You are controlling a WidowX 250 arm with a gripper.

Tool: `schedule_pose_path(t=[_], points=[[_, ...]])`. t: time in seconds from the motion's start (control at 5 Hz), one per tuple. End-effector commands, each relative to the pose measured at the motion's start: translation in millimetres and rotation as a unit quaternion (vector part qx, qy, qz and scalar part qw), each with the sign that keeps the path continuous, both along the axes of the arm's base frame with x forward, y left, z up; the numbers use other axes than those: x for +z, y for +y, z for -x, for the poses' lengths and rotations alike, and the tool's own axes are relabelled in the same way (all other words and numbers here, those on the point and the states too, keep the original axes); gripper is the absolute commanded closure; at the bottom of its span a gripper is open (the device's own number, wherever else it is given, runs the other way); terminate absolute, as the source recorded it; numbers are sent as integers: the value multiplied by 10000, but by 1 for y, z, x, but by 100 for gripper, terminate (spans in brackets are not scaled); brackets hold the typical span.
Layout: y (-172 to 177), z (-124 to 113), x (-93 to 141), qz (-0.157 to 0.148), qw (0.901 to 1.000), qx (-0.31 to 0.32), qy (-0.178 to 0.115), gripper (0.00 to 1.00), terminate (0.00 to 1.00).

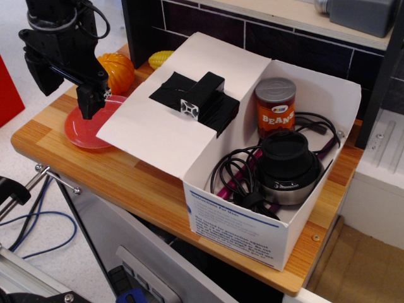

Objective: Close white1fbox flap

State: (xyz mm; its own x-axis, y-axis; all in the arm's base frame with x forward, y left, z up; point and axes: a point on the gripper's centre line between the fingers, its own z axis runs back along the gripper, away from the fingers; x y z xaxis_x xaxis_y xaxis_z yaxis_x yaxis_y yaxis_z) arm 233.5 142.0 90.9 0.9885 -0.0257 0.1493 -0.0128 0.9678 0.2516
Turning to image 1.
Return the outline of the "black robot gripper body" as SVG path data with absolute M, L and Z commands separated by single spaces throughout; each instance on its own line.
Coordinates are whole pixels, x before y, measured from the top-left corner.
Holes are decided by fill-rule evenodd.
M 18 34 L 25 56 L 47 63 L 77 86 L 111 95 L 108 74 L 95 57 L 98 41 L 110 32 L 98 8 L 28 8 L 27 20 L 31 28 Z

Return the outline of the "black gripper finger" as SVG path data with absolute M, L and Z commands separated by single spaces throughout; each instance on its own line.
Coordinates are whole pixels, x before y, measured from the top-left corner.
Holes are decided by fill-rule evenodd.
M 78 107 L 84 120 L 91 120 L 93 116 L 105 107 L 104 96 L 88 85 L 80 85 L 76 89 Z
M 25 60 L 29 72 L 45 96 L 49 96 L 55 92 L 64 82 L 64 78 L 53 71 L 47 63 L 29 58 L 28 56 L 25 56 Z

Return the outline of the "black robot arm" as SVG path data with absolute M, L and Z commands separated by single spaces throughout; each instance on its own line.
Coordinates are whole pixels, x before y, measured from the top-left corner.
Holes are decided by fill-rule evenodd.
M 111 94 L 108 73 L 95 57 L 98 35 L 91 1 L 27 1 L 29 29 L 19 32 L 25 61 L 38 88 L 50 95 L 74 83 L 82 117 L 90 120 Z

